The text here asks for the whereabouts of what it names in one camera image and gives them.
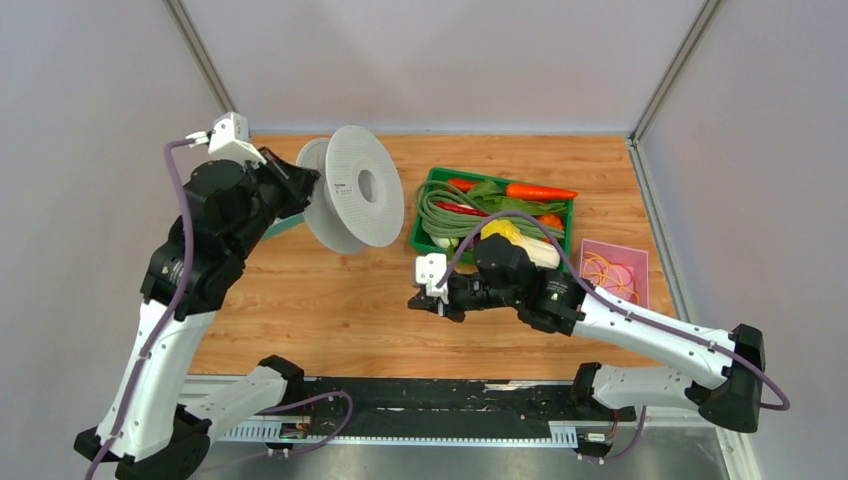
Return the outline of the yellow rubber bands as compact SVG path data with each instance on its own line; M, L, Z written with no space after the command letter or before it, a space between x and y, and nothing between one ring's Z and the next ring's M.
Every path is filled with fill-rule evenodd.
M626 265L587 252L582 255L581 275L610 293L632 299L637 296L635 274Z

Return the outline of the green long beans bundle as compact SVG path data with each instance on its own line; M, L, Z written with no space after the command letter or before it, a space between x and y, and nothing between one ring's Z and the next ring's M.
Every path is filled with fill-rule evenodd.
M417 214L421 228L427 234L437 238L464 238L484 219L483 217L458 215L443 211L434 205L437 201L467 205L486 212L488 216L497 213L484 211L482 207L469 199L465 192L447 181L425 181L415 192ZM567 213L558 215L563 218L564 223L566 223L566 217L572 211L572 206Z

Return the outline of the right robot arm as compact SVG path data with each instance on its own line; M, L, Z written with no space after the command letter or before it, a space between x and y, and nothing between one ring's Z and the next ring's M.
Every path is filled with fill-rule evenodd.
M570 403L583 418L657 406L695 411L728 430L757 431L765 366L759 329L708 328L653 312L569 272L535 265L500 235L478 243L474 263L476 272L462 274L450 271L442 253L417 257L419 291L409 308L453 322L468 311L512 308L534 330L602 341L656 361L654 367L582 364Z

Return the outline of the yellow napa cabbage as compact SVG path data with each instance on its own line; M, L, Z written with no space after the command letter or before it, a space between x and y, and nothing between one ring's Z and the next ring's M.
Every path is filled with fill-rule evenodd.
M561 257L551 243L524 235L510 220L495 219L489 222L480 231L480 241L494 235L500 235L511 244L521 247L538 267L554 269L560 266Z

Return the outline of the green leafy vegetable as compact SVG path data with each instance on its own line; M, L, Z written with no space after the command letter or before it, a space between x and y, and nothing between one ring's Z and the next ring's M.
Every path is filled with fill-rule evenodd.
M505 195L505 187L510 184L499 184L493 180L484 180L474 184L466 193L476 205L484 211L494 213L505 210L517 210L534 216L545 214L563 215L572 206L572 201L564 202L533 202L509 198Z

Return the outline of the orange small vegetable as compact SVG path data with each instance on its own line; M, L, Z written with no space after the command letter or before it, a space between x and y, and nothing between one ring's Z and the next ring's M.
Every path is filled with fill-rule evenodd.
M565 230L563 218L561 216L556 215L556 214L540 215L540 216L536 216L536 219L540 223L542 223L543 225L548 227L550 230L553 230L553 229Z

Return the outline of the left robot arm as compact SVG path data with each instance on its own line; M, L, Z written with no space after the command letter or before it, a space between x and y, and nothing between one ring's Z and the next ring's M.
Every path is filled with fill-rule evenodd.
M119 479L186 479L211 445L254 414L304 405L302 370L272 355L246 377L196 401L180 398L188 369L228 290L271 224L309 205L318 171L278 158L247 166L212 160L177 182L179 218L151 256L139 326L105 418L75 450Z

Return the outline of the pink plastic box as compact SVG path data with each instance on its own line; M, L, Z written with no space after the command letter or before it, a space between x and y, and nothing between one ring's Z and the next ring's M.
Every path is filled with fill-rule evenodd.
M578 260L580 275L594 285L625 301L650 306L647 251L584 239Z

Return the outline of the grey filament spool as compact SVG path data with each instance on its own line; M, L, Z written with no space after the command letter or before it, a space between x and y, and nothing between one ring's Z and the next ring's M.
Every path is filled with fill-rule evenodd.
M322 245L354 255L398 239L405 215L402 183L388 150L369 130L347 125L313 139L300 150L297 165L319 172L303 218Z

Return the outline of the orange carrot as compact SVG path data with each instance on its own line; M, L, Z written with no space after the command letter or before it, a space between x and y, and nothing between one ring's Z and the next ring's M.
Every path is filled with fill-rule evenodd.
M573 190L510 183L505 187L505 195L509 198L533 202L564 202L575 199L579 193Z

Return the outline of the green plastic tray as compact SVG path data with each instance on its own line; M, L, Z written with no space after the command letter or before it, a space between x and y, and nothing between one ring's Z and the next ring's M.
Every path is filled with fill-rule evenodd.
M512 183L509 179L486 176L481 174L475 174L470 172L464 172L459 170L451 170L447 168L434 167L430 170L426 180L441 180L447 181L449 184L458 187L462 192L467 193L469 189L476 183L482 182L484 180L493 180L499 184ZM557 230L553 229L548 230L554 235L557 240L557 244L560 245L565 252L571 251L571 238L572 238L572 216L574 211L574 201L572 206L571 213L566 217L565 230ZM420 253L446 253L448 255L453 255L455 253L456 248L459 243L461 243L464 238L437 238L427 234L420 225L420 220L417 214L416 202L415 202L415 193L413 194L413 204L415 211L415 219L413 221L413 227L409 237L409 243L416 251Z

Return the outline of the red chili pepper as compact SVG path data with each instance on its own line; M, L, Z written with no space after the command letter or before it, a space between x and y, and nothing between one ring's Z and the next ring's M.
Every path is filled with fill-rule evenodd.
M450 212L450 213L453 213L453 214L483 217L483 218L488 216L488 214L486 212L480 211L478 209L472 208L472 207L467 206L467 205L453 204L453 203L442 202L442 201L437 201L437 202L434 203L434 205L436 207L438 207L439 209L443 210L443 211Z

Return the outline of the teal small box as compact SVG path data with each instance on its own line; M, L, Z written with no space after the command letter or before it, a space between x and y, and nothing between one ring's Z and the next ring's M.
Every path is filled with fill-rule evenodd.
M304 222L302 214L275 220L265 231L262 240L269 240Z

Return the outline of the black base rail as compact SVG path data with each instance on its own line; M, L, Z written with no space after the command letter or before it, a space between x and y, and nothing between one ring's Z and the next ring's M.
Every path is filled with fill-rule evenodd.
M326 444L567 447L597 462L608 441L579 432L579 421L643 426L639 400L608 407L583 382L308 377L273 357L195 402L179 399L180 374L132 374L91 435L124 466L167 464L191 473L210 447L241 433L269 456Z

